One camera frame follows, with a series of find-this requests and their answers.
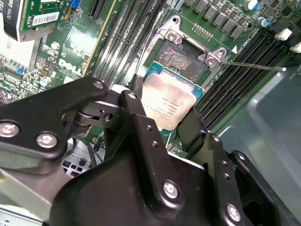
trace white label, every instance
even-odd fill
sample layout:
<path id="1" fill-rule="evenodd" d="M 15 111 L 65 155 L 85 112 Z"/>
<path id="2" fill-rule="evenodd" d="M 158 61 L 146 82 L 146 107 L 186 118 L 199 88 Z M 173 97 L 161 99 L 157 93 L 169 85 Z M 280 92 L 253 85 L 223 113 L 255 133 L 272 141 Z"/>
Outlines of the white label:
<path id="1" fill-rule="evenodd" d="M 36 25 L 55 21 L 58 19 L 59 14 L 60 12 L 55 12 L 55 13 L 47 13 L 43 15 L 34 16 L 32 25 L 36 26 Z"/>
<path id="2" fill-rule="evenodd" d="M 46 3 L 46 2 L 56 2 L 56 0 L 41 0 L 41 3 Z"/>

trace motherboard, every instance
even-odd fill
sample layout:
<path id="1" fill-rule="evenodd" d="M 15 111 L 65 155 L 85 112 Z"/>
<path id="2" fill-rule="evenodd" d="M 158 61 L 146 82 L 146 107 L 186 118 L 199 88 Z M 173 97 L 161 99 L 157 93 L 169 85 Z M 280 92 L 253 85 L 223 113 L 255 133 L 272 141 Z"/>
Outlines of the motherboard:
<path id="1" fill-rule="evenodd" d="M 146 112 L 181 157 L 176 125 L 193 105 L 217 131 L 275 74 L 223 61 L 285 66 L 301 52 L 300 0 L 38 0 L 21 11 L 23 35 L 14 37 L 0 0 L 1 104 L 83 76 L 127 86 L 137 72 L 145 109 L 159 106 Z M 32 40 L 29 31 L 45 35 Z M 167 78 L 172 89 L 152 85 Z M 101 128 L 84 137 L 104 145 Z"/>

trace green circuit board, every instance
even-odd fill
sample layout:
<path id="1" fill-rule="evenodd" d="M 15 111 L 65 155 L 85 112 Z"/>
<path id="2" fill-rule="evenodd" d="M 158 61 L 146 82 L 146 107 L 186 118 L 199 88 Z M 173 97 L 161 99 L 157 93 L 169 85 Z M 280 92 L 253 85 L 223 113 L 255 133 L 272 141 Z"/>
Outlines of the green circuit board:
<path id="1" fill-rule="evenodd" d="M 64 20 L 69 4 L 70 0 L 25 1 L 23 30 Z"/>
<path id="2" fill-rule="evenodd" d="M 159 28 L 169 18 L 178 15 L 181 18 L 180 30 L 186 35 L 193 38 L 195 41 L 205 46 L 210 51 L 224 47 L 227 51 L 225 60 L 235 60 L 250 40 L 254 38 L 261 27 L 257 24 L 258 17 L 265 17 L 270 20 L 269 27 L 274 26 L 280 19 L 285 19 L 287 26 L 300 33 L 301 13 L 295 8 L 296 0 L 281 1 L 281 0 L 262 0 L 258 8 L 252 11 L 246 11 L 244 4 L 241 1 L 229 0 L 212 0 L 208 1 L 206 8 L 202 12 L 195 10 L 200 0 L 189 1 L 185 0 L 168 0 L 163 6 L 163 14 L 160 17 L 157 27 Z M 32 70 L 24 70 L 17 73 L 18 64 L 15 64 L 10 59 L 1 55 L 0 50 L 0 91 L 5 95 L 0 98 L 0 102 L 8 104 L 18 99 L 42 92 L 64 83 L 79 79 L 85 75 L 90 75 L 99 57 L 99 54 L 104 46 L 106 38 L 110 35 L 112 27 L 118 18 L 121 8 L 130 8 L 135 2 L 134 0 L 107 0 L 105 1 L 102 13 L 98 19 L 92 19 L 88 12 L 92 0 L 81 1 L 78 8 L 65 8 L 67 1 L 61 1 L 62 4 L 60 17 L 65 13 L 70 13 L 68 19 L 60 21 L 55 25 L 55 29 L 48 36 L 43 37 L 40 42 L 39 53 L 36 58 L 35 67 Z M 50 4 L 61 4 L 59 2 L 49 2 Z M 137 9 L 140 9 L 144 1 L 140 2 Z M 215 15 L 210 18 L 207 10 L 210 8 L 216 9 Z M 3 0 L 0 0 L 0 12 L 3 8 Z M 289 12 L 283 13 L 284 9 L 289 8 Z M 32 14 L 31 8 L 26 11 L 26 15 Z M 233 28 L 241 28 L 241 34 L 238 37 L 233 37 L 233 28 L 231 31 L 223 27 L 217 26 L 215 18 L 218 14 L 224 14 L 226 21 L 231 21 Z M 159 40 L 154 46 L 152 52 L 144 63 L 144 67 L 148 68 L 155 60 L 157 54 L 164 45 L 164 40 Z M 119 57 L 119 52 L 116 51 L 116 58 Z M 216 77 L 212 80 L 211 85 L 219 78 L 226 70 L 227 66 L 222 66 Z M 127 85 L 133 74 L 127 73 L 122 77 L 116 70 L 116 73 L 104 74 L 102 80 L 109 85 L 117 83 Z M 195 82 L 202 85 L 205 79 L 210 75 L 210 71 L 206 71 Z M 47 85 L 41 85 L 41 80 L 50 78 Z M 94 144 L 103 144 L 103 130 L 92 127 L 86 134 L 87 140 Z M 162 133 L 165 142 L 169 138 L 169 133 Z M 181 143 L 176 139 L 173 131 L 167 149 L 180 156 L 185 153 L 181 151 Z"/>

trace capacitor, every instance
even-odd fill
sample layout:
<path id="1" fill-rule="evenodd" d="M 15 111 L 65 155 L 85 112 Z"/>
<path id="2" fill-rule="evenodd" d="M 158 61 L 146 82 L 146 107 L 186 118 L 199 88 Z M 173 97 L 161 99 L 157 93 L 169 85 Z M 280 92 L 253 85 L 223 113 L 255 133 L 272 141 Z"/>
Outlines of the capacitor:
<path id="1" fill-rule="evenodd" d="M 296 9 L 301 10 L 301 0 L 296 2 Z"/>
<path id="2" fill-rule="evenodd" d="M 258 7 L 258 1 L 257 0 L 247 0 L 245 2 L 245 9 L 246 10 L 255 10 Z"/>
<path id="3" fill-rule="evenodd" d="M 261 27 L 267 27 L 269 25 L 269 19 L 264 17 L 259 17 L 257 20 L 257 24 Z"/>
<path id="4" fill-rule="evenodd" d="M 40 80 L 40 85 L 43 87 L 49 85 L 50 83 L 51 83 L 51 78 L 49 78 L 49 77 L 44 77 L 44 78 L 41 78 L 41 80 Z"/>

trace cable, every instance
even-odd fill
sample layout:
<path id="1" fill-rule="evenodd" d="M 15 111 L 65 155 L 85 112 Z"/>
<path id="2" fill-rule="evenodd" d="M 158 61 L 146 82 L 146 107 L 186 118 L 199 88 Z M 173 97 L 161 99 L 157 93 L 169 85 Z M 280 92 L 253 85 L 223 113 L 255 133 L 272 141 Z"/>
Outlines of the cable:
<path id="1" fill-rule="evenodd" d="M 80 136 L 74 136 L 73 138 L 75 138 L 77 140 L 80 140 L 81 142 L 84 143 L 84 145 L 87 146 L 88 151 L 89 151 L 90 160 L 91 160 L 91 165 L 92 165 L 92 167 L 96 166 L 97 165 L 96 158 L 95 158 L 95 155 L 93 153 L 93 149 L 92 149 L 91 144 L 89 142 L 87 142 L 84 138 L 80 137 Z"/>

